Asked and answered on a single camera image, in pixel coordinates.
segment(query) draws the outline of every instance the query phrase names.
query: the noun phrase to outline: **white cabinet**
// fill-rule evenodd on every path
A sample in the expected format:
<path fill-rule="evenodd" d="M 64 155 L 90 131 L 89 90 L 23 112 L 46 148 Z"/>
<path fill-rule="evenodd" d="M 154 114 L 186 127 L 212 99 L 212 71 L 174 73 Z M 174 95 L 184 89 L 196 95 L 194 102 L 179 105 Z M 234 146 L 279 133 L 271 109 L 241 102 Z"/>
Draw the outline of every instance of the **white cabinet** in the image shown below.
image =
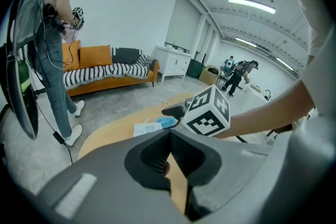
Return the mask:
<path fill-rule="evenodd" d="M 160 62 L 159 73 L 161 81 L 167 76 L 183 76 L 187 72 L 191 55 L 175 49 L 157 46 L 154 53 L 155 59 Z"/>

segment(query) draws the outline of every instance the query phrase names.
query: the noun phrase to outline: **white cube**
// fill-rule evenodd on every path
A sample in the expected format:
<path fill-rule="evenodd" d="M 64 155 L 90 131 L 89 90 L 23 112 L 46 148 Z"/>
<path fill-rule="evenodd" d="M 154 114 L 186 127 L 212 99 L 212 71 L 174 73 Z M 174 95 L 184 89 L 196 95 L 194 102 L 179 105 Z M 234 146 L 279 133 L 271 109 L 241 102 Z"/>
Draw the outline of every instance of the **white cube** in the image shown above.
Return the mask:
<path fill-rule="evenodd" d="M 229 129 L 230 123 L 230 104 L 215 85 L 194 96 L 182 119 L 189 131 L 205 136 Z"/>

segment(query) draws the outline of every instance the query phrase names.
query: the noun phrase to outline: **person in black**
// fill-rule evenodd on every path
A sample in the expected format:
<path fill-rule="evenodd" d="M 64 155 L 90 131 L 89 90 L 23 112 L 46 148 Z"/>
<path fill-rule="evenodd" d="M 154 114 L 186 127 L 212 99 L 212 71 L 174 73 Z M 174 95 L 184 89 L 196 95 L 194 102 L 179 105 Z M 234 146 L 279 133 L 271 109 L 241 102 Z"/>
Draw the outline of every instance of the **person in black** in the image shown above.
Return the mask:
<path fill-rule="evenodd" d="M 241 82 L 241 78 L 244 77 L 245 81 L 248 82 L 248 74 L 253 68 L 257 69 L 258 65 L 259 63 L 254 60 L 251 62 L 239 62 L 232 77 L 223 85 L 222 90 L 226 92 L 227 87 L 232 85 L 227 95 L 233 97 L 233 93 L 235 92 L 238 84 Z"/>

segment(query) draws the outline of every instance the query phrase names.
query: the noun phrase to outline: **person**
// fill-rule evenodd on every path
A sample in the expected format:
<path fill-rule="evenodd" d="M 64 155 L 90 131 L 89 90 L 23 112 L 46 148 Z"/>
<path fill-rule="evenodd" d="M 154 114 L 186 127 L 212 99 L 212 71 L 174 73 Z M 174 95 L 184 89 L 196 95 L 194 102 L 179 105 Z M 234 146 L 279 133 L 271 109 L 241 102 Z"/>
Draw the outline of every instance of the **person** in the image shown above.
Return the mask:
<path fill-rule="evenodd" d="M 63 22 L 74 27 L 78 25 L 79 22 L 74 19 L 72 14 L 70 0 L 45 0 L 45 4 L 52 5 L 58 12 L 57 16 Z M 80 101 L 74 104 L 65 89 L 62 37 L 53 24 L 53 20 L 52 18 L 45 19 L 45 27 L 39 28 L 36 37 L 37 52 L 35 52 L 34 46 L 28 46 L 28 59 L 46 86 L 46 93 L 61 136 L 67 145 L 72 146 L 82 134 L 83 128 L 81 125 L 77 125 L 71 129 L 67 110 L 71 114 L 79 116 L 84 102 Z"/>
<path fill-rule="evenodd" d="M 271 102 L 233 116 L 216 138 L 259 133 L 288 125 L 316 107 L 319 115 L 336 114 L 336 28 L 323 0 L 298 0 L 308 23 L 307 67 L 301 78 Z"/>
<path fill-rule="evenodd" d="M 230 59 L 226 59 L 226 60 L 224 61 L 224 67 L 223 67 L 223 71 L 224 71 L 224 73 L 225 73 L 226 71 L 228 71 L 234 64 L 235 64 L 235 61 L 234 61 L 234 59 L 233 59 L 233 56 L 230 56 Z"/>
<path fill-rule="evenodd" d="M 259 66 L 259 63 L 257 61 L 251 61 L 251 62 L 242 62 L 240 65 L 238 65 L 231 76 L 231 78 L 223 85 L 222 91 L 227 90 L 227 87 L 231 86 L 231 89 L 229 93 L 227 94 L 230 97 L 234 97 L 233 93 L 235 92 L 237 86 L 241 82 L 241 78 L 244 77 L 245 81 L 248 82 L 248 74 L 252 71 L 253 68 L 257 68 Z"/>

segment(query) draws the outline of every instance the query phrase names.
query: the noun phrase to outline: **black and white throw blanket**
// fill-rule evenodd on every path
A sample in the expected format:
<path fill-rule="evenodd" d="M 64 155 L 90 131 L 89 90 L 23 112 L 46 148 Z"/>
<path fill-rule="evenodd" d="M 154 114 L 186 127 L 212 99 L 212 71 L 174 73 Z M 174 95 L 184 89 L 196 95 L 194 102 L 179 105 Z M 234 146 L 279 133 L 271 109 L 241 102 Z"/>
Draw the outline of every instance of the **black and white throw blanket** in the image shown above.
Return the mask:
<path fill-rule="evenodd" d="M 132 64 L 129 64 L 131 63 L 130 59 L 128 61 L 125 60 L 127 59 L 125 55 L 127 53 L 131 56 L 129 58 L 132 58 Z M 153 70 L 152 65 L 155 63 L 155 59 L 141 53 L 142 50 L 139 49 L 112 48 L 112 65 L 65 72 L 63 76 L 65 88 L 66 90 L 70 90 L 105 78 L 123 78 L 127 76 L 137 79 L 147 79 L 149 69 Z M 119 61 L 121 60 L 125 60 L 128 63 L 120 63 Z"/>

